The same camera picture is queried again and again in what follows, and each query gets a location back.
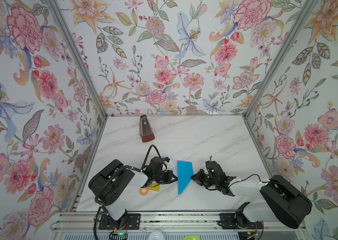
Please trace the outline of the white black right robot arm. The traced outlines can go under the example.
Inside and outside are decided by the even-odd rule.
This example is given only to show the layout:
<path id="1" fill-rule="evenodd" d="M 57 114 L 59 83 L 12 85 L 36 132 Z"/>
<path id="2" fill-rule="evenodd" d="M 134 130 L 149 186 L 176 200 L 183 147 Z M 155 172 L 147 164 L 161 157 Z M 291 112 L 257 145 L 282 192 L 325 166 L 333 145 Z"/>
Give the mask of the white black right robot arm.
<path id="1" fill-rule="evenodd" d="M 244 179 L 228 176 L 215 161 L 207 161 L 205 169 L 191 176 L 191 180 L 208 191 L 225 196 L 255 198 L 257 203 L 244 202 L 232 215 L 222 217 L 223 228 L 248 229 L 278 221 L 291 229 L 298 229 L 311 213 L 311 201 L 284 177 L 274 175 L 268 180 L 250 175 Z"/>

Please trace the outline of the blue square paper sheet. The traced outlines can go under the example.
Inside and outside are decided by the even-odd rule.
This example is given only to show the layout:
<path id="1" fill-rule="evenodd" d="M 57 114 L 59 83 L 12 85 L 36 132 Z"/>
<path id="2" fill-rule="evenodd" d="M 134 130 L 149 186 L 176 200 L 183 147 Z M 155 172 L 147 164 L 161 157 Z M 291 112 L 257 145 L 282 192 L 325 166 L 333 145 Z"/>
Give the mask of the blue square paper sheet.
<path id="1" fill-rule="evenodd" d="M 191 162 L 178 161 L 178 194 L 181 195 L 191 182 L 194 175 L 193 164 Z"/>

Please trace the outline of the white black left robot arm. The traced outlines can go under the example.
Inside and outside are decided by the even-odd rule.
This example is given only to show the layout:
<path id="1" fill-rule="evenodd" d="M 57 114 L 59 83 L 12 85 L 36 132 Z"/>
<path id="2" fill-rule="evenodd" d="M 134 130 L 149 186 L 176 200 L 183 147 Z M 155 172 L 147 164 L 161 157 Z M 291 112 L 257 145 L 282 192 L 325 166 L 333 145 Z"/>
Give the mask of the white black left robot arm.
<path id="1" fill-rule="evenodd" d="M 95 195 L 95 203 L 114 222 L 119 222 L 127 215 L 127 210 L 119 200 L 125 188 L 129 185 L 141 189 L 147 188 L 153 183 L 168 185 L 178 181 L 172 170 L 168 170 L 170 159 L 154 157 L 147 165 L 138 169 L 122 164 L 119 160 L 113 160 L 88 183 L 89 189 Z"/>

